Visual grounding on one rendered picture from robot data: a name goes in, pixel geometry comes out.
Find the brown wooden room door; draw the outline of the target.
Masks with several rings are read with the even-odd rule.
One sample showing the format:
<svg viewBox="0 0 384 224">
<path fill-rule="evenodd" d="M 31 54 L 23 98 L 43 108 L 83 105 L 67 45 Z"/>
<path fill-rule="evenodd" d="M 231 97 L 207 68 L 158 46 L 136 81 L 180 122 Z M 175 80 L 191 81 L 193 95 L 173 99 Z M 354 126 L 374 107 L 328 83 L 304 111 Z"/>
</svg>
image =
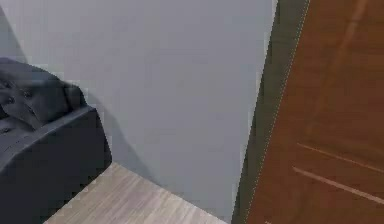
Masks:
<svg viewBox="0 0 384 224">
<path fill-rule="evenodd" d="M 230 224 L 384 224 L 384 0 L 278 0 Z"/>
</svg>

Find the dark grey tufted sofa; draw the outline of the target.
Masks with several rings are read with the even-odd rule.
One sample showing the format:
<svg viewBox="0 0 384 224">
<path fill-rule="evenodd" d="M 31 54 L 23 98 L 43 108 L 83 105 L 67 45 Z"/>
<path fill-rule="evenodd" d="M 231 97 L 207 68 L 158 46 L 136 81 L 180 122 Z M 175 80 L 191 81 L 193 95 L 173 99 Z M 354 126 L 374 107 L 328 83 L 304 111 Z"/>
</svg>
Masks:
<svg viewBox="0 0 384 224">
<path fill-rule="evenodd" d="M 0 224 L 43 224 L 111 162 L 78 86 L 0 57 Z"/>
</svg>

